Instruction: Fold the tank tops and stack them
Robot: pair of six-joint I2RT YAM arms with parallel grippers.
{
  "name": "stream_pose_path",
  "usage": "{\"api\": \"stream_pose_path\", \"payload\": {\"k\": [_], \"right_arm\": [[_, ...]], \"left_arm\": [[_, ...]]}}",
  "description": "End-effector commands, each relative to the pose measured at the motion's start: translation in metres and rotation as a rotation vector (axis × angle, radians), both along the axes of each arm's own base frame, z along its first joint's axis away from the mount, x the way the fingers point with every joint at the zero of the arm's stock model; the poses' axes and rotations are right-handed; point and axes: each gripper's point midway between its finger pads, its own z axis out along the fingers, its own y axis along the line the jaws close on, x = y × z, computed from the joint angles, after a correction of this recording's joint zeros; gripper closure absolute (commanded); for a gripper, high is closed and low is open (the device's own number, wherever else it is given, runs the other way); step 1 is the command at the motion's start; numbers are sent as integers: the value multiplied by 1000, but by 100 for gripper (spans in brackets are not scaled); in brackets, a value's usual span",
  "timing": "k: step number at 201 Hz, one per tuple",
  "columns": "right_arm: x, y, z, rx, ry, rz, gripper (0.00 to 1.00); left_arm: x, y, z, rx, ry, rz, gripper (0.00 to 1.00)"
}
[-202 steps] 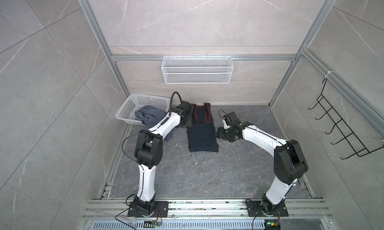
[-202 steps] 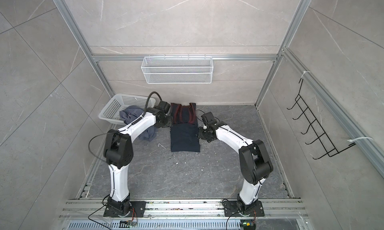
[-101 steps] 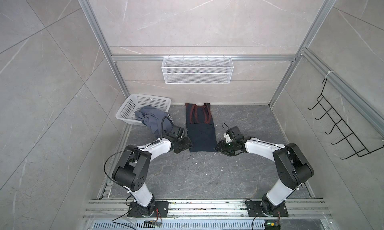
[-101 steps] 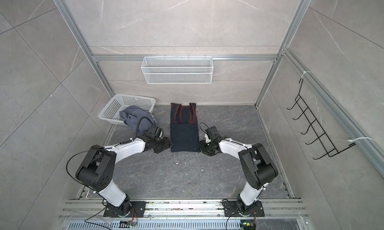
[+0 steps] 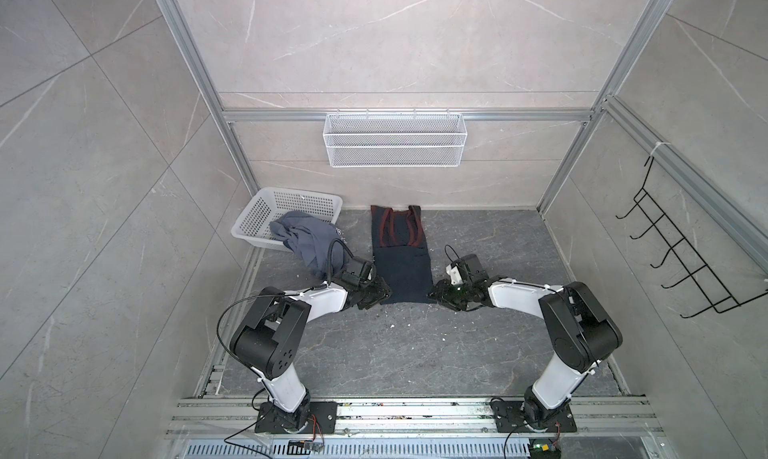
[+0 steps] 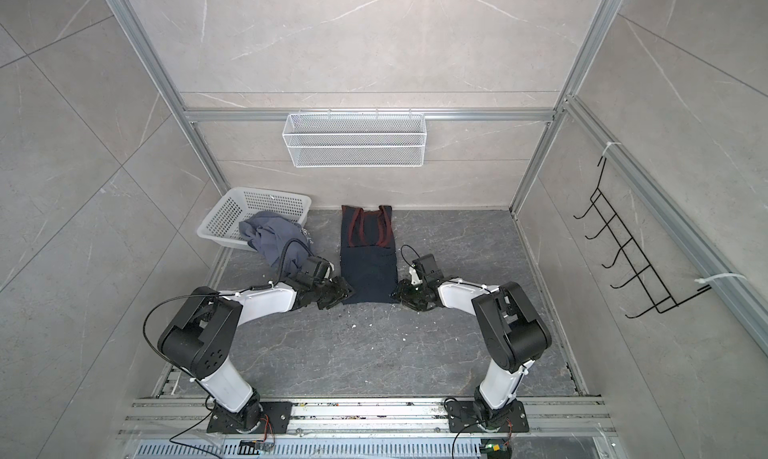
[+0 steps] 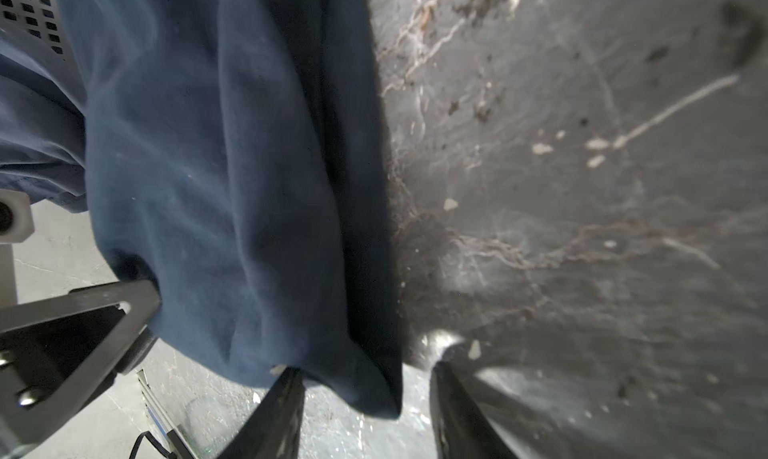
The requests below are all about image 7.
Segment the grey-blue tank top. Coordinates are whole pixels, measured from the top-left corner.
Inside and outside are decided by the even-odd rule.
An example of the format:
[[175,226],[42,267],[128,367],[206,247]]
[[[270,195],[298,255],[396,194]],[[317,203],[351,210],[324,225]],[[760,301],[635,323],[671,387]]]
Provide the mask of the grey-blue tank top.
[[89,215],[152,332],[395,419],[402,356],[367,0],[58,0],[75,66],[1,31],[1,185]]

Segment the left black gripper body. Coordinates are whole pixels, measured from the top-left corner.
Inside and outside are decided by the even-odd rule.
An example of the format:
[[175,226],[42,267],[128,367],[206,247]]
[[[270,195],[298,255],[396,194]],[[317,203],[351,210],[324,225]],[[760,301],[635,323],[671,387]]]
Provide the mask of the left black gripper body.
[[135,369],[157,338],[149,280],[75,289],[1,312],[1,450],[28,453]]

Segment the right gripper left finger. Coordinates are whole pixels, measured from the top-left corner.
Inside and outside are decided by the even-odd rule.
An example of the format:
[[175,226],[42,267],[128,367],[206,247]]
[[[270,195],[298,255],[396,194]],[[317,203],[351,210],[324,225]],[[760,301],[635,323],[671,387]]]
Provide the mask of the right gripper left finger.
[[296,459],[304,404],[302,372],[285,369],[219,458]]

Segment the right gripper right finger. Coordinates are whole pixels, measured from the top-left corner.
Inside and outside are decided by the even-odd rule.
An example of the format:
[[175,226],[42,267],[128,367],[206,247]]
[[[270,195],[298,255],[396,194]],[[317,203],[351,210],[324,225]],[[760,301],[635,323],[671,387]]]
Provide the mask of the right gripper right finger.
[[444,361],[431,371],[430,414],[438,458],[518,458]]

